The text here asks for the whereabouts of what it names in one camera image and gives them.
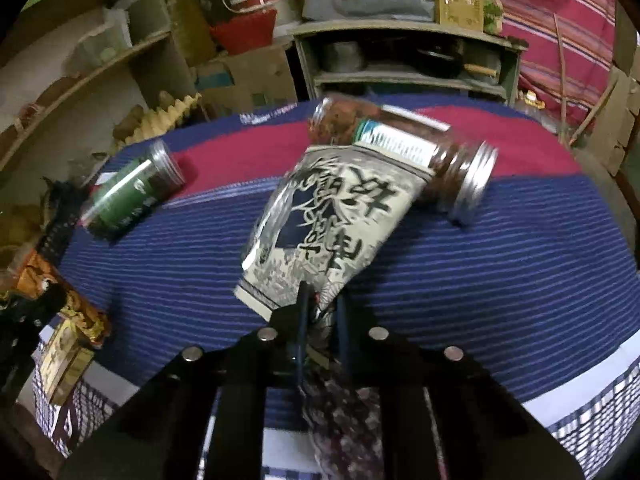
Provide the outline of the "white black calligraphy packet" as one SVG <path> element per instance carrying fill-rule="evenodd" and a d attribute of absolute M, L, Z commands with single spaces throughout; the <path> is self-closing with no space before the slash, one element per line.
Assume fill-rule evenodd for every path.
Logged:
<path fill-rule="evenodd" d="M 368 148 L 307 148 L 254 226 L 236 298 L 270 318 L 294 304 L 299 284 L 307 283 L 325 314 L 425 187 L 413 167 Z"/>

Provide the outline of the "small orange snack packet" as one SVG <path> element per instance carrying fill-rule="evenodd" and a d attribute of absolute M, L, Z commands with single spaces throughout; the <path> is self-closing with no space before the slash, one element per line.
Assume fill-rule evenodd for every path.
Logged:
<path fill-rule="evenodd" d="M 106 313 L 78 292 L 55 265 L 35 249 L 26 252 L 17 265 L 15 288 L 32 299 L 53 288 L 61 306 L 58 315 L 72 322 L 94 348 L 101 348 L 111 335 L 112 326 Z"/>

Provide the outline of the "yellow red carton box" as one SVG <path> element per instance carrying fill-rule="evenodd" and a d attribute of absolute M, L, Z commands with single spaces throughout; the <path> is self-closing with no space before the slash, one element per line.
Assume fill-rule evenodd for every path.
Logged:
<path fill-rule="evenodd" d="M 42 355 L 40 376 L 48 402 L 63 405 L 94 357 L 86 338 L 71 320 L 56 326 Z"/>

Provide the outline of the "purple blister pack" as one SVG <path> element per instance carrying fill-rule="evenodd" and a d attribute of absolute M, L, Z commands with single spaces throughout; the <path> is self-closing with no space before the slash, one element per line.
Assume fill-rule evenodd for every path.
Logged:
<path fill-rule="evenodd" d="M 325 479 L 384 477 L 381 405 L 370 387 L 352 388 L 343 371 L 308 361 L 299 387 L 314 457 Z"/>

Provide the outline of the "striped plaid tablecloth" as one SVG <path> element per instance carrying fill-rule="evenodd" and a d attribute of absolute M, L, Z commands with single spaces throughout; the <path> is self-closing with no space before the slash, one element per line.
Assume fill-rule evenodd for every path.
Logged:
<path fill-rule="evenodd" d="M 126 148 L 60 273 L 114 333 L 64 479 L 631 479 L 639 272 L 533 120 L 325 99 Z"/>

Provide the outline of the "jar with green label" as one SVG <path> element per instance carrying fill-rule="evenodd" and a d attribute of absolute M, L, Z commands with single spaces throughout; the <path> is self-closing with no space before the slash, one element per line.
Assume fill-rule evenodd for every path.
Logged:
<path fill-rule="evenodd" d="M 174 155 L 157 140 L 94 189 L 79 224 L 95 237 L 114 240 L 185 184 Z"/>

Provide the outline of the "egg carton tray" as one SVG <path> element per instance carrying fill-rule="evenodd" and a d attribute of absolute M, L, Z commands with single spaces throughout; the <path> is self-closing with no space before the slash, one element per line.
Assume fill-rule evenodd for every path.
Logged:
<path fill-rule="evenodd" d="M 200 92 L 194 96 L 185 96 L 175 99 L 166 107 L 157 107 L 154 110 L 134 114 L 132 125 L 126 126 L 122 138 L 117 140 L 119 146 L 138 144 L 145 140 L 159 138 L 169 131 L 176 130 L 186 125 L 189 119 L 194 118 L 197 112 L 202 110 Z"/>

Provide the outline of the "jar with brown contents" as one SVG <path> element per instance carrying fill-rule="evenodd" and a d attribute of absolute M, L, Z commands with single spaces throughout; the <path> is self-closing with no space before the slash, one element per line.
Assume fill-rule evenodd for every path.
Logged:
<path fill-rule="evenodd" d="M 498 160 L 492 145 L 472 141 L 444 122 L 342 94 L 319 101 L 309 136 L 314 144 L 355 144 L 413 167 L 438 210 L 460 224 L 474 220 Z"/>

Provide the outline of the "cardboard box under bucket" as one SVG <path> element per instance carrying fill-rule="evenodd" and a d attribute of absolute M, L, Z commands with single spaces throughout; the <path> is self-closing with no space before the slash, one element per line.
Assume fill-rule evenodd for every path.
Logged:
<path fill-rule="evenodd" d="M 298 101 L 286 51 L 274 44 L 239 55 L 221 55 L 195 67 L 195 87 L 214 117 L 255 113 Z"/>

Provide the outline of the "yellow label oil jug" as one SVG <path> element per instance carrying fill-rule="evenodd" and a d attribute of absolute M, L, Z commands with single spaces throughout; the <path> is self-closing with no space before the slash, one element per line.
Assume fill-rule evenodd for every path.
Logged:
<path fill-rule="evenodd" d="M 520 90 L 515 105 L 522 110 L 526 110 L 527 107 L 534 108 L 535 110 L 543 110 L 546 107 L 546 103 L 538 99 L 538 96 L 533 90 Z"/>

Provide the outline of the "red plastic basin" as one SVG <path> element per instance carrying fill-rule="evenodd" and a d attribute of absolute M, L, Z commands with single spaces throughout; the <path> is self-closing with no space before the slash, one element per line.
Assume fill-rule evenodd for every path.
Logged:
<path fill-rule="evenodd" d="M 239 55 L 271 46 L 276 19 L 274 9 L 238 14 L 228 22 L 210 26 L 209 33 L 230 55 Z"/>

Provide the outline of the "black wok pan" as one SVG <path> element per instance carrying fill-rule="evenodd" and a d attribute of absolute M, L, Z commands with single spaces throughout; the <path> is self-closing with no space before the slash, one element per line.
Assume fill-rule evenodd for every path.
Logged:
<path fill-rule="evenodd" d="M 459 53 L 415 50 L 411 61 L 412 67 L 425 76 L 452 79 L 457 78 L 463 72 L 492 78 L 499 76 L 499 71 L 495 68 L 463 62 L 462 55 Z"/>

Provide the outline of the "grey low shelf unit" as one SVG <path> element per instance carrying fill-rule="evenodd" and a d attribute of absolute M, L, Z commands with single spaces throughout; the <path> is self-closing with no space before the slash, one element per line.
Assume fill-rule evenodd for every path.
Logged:
<path fill-rule="evenodd" d="M 311 98 L 333 92 L 445 93 L 512 106 L 518 96 L 521 57 L 528 50 L 526 41 L 512 36 L 382 18 L 308 22 L 294 28 L 292 37 Z M 459 53 L 463 62 L 495 68 L 499 76 L 425 76 L 412 67 L 415 50 Z"/>

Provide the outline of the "yellow utensil holder box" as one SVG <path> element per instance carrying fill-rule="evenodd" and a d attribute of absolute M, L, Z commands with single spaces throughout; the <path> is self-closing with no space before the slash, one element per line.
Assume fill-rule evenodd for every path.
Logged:
<path fill-rule="evenodd" d="M 435 0 L 435 20 L 439 25 L 484 32 L 483 0 Z"/>

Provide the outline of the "red striped hanging cloth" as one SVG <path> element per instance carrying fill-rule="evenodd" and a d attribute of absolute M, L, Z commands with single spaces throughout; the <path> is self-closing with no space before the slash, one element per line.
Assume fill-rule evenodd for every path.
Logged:
<path fill-rule="evenodd" d="M 580 124 L 608 85 L 616 0 L 500 0 L 502 33 L 528 43 L 518 86 Z"/>

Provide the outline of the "wooden wall shelf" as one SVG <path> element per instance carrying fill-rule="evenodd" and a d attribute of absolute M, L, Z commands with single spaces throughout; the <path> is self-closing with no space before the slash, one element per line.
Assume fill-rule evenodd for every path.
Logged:
<path fill-rule="evenodd" d="M 1 199 L 33 204 L 47 180 L 107 153 L 117 124 L 160 95 L 192 96 L 165 0 L 41 0 L 1 45 Z"/>

